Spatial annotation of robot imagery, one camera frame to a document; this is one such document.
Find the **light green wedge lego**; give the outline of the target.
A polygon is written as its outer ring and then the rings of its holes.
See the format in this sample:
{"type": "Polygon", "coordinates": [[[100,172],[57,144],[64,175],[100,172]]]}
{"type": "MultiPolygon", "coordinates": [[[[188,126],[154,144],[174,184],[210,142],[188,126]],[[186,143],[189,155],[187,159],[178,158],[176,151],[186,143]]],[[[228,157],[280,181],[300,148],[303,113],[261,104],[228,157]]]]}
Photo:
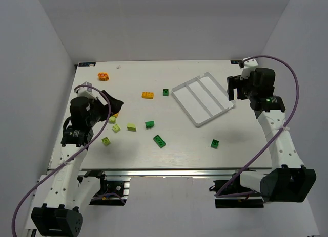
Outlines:
{"type": "Polygon", "coordinates": [[[128,123],[127,124],[127,130],[135,132],[136,131],[136,125],[133,124],[133,123],[128,123]]]}

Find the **orange round lego piece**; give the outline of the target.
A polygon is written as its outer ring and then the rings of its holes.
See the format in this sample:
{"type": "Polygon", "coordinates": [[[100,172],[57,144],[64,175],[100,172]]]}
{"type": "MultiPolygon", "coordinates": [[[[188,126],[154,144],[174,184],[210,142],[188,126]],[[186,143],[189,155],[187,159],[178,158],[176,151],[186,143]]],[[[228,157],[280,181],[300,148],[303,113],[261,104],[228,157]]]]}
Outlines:
{"type": "Polygon", "coordinates": [[[106,72],[100,72],[97,74],[99,81],[108,81],[109,75],[106,72]]]}

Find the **orange 2x4 lego brick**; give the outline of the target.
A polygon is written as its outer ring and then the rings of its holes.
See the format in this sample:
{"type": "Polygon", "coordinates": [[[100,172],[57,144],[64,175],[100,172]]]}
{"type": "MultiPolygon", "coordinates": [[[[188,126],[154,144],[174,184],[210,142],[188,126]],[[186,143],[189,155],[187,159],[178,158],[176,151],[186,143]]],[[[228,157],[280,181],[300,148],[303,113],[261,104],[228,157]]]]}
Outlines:
{"type": "Polygon", "coordinates": [[[144,98],[144,99],[153,99],[154,98],[154,93],[144,91],[144,92],[142,92],[141,97],[144,98]]]}

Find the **dark green sloped lego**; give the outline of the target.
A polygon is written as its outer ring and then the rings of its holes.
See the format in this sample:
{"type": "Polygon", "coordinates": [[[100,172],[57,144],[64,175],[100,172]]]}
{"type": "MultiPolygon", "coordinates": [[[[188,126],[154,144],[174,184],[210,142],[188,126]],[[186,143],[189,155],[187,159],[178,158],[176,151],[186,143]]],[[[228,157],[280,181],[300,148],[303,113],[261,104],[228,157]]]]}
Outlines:
{"type": "Polygon", "coordinates": [[[154,125],[155,125],[155,122],[154,121],[146,121],[145,122],[146,129],[151,129],[151,128],[154,127],[154,125]]]}

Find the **dark green square lego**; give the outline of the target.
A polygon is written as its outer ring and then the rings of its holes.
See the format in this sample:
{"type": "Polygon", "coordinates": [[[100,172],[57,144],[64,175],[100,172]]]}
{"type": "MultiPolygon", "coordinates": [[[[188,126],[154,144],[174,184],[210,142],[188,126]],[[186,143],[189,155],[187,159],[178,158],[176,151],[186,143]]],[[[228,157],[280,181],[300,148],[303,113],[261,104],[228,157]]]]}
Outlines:
{"type": "Polygon", "coordinates": [[[163,96],[168,96],[169,95],[169,90],[168,89],[163,89],[162,94],[163,94],[163,96]]]}

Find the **dark green 2x4 lego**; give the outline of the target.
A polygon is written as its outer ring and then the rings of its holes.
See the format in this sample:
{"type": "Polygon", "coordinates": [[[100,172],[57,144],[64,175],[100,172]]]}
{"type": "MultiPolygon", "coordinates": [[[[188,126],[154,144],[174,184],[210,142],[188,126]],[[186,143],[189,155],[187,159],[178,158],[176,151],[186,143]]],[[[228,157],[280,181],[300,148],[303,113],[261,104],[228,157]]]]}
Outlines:
{"type": "Polygon", "coordinates": [[[161,138],[160,135],[156,135],[153,140],[155,141],[155,143],[160,147],[160,148],[163,148],[166,143],[165,141],[161,138]]]}

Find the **dark green 2x2 lego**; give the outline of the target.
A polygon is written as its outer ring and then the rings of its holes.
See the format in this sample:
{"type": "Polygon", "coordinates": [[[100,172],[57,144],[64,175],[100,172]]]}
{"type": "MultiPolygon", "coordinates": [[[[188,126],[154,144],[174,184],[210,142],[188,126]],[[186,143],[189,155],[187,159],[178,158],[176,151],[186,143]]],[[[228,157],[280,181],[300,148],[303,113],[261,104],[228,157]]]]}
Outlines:
{"type": "Polygon", "coordinates": [[[213,139],[211,142],[211,148],[217,149],[219,146],[219,141],[216,139],[213,139]]]}

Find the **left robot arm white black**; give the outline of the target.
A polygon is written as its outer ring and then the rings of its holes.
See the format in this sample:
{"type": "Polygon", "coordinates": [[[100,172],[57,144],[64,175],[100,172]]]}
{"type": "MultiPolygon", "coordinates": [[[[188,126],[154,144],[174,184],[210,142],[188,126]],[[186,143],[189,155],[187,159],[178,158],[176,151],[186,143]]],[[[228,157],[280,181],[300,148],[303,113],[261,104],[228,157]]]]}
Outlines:
{"type": "Polygon", "coordinates": [[[106,104],[87,90],[77,89],[70,101],[70,116],[63,125],[59,171],[41,207],[34,207],[31,219],[41,236],[78,236],[83,224],[83,212],[92,197],[100,191],[99,176],[79,176],[81,164],[90,142],[97,138],[93,127],[108,122],[117,114],[123,102],[100,91],[106,104]]]}

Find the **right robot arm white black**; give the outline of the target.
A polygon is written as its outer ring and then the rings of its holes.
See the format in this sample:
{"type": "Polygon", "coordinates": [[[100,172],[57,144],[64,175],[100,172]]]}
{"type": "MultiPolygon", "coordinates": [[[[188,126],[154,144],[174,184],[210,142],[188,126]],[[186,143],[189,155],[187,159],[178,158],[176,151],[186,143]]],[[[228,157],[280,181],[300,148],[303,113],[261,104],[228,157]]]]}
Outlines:
{"type": "Polygon", "coordinates": [[[303,202],[316,181],[316,174],[306,168],[293,145],[285,125],[284,103],[274,95],[274,70],[256,68],[245,78],[230,76],[227,82],[229,100],[237,92],[238,99],[250,101],[271,156],[270,173],[244,170],[238,176],[240,186],[260,193],[265,201],[303,202]]]}

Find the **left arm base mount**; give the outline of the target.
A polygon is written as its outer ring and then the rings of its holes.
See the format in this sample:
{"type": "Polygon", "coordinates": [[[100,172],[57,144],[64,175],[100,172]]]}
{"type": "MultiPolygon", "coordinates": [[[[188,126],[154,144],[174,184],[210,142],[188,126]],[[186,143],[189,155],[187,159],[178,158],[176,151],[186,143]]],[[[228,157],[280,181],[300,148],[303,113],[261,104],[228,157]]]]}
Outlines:
{"type": "Polygon", "coordinates": [[[89,205],[124,206],[129,195],[130,179],[106,175],[102,170],[87,171],[84,177],[97,179],[99,191],[92,197],[89,205]]]}

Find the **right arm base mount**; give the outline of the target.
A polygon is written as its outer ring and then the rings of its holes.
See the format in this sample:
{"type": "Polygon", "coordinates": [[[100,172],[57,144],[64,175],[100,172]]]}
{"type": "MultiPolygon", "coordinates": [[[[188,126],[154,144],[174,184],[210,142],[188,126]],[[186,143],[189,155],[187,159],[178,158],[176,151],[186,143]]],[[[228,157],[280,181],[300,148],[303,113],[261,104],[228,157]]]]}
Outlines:
{"type": "Polygon", "coordinates": [[[219,195],[215,196],[216,209],[248,209],[264,208],[265,201],[258,192],[240,185],[238,180],[228,185],[219,195]]]}

